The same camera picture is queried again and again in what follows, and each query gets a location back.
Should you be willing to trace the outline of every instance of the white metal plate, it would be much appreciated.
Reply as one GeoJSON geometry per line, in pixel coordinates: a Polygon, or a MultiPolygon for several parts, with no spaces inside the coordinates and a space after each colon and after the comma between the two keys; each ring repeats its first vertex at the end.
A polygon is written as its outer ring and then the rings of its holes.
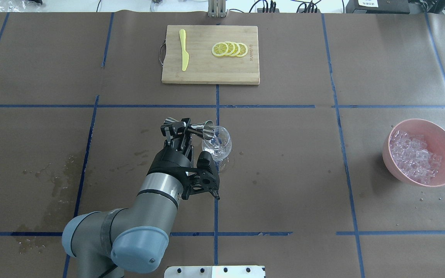
{"type": "Polygon", "coordinates": [[[168,267],[164,278],[265,278],[264,266],[168,267]]]}

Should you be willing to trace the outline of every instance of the yellow plastic knife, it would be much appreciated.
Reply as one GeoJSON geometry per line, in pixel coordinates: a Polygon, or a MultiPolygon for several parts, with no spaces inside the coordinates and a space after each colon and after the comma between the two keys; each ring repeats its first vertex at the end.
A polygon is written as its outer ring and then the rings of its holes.
{"type": "Polygon", "coordinates": [[[185,29],[180,29],[180,41],[182,42],[182,71],[185,71],[189,66],[190,58],[190,55],[187,52],[187,32],[185,29]]]}

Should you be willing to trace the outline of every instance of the pink bowl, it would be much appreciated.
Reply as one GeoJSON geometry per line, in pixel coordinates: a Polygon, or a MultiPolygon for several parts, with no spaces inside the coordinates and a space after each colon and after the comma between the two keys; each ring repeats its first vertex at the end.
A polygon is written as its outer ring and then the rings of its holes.
{"type": "Polygon", "coordinates": [[[382,158],[389,172],[394,175],[398,180],[409,183],[411,185],[420,185],[428,188],[436,188],[445,185],[445,130],[440,126],[422,119],[409,119],[404,120],[397,124],[389,133],[384,147],[382,149],[382,158]],[[437,155],[443,157],[440,164],[440,169],[437,175],[431,179],[428,185],[417,183],[405,176],[401,169],[396,165],[392,158],[391,149],[389,148],[389,140],[394,132],[398,130],[408,132],[410,135],[423,134],[427,143],[427,149],[437,155]]]}

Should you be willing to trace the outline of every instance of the bowl of ice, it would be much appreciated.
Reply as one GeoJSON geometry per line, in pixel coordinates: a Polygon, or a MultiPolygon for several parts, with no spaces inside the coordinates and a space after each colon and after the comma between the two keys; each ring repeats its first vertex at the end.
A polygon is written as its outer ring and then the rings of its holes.
{"type": "Polygon", "coordinates": [[[422,119],[394,126],[382,150],[389,172],[411,185],[445,185],[445,130],[422,119]]]}

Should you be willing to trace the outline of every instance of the cutting board handle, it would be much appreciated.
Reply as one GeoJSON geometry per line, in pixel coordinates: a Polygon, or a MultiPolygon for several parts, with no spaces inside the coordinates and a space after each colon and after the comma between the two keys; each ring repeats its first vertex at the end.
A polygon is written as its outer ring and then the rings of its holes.
{"type": "Polygon", "coordinates": [[[164,42],[161,44],[161,47],[159,48],[159,62],[161,63],[161,67],[164,67],[164,59],[166,58],[166,40],[164,39],[164,42]]]}

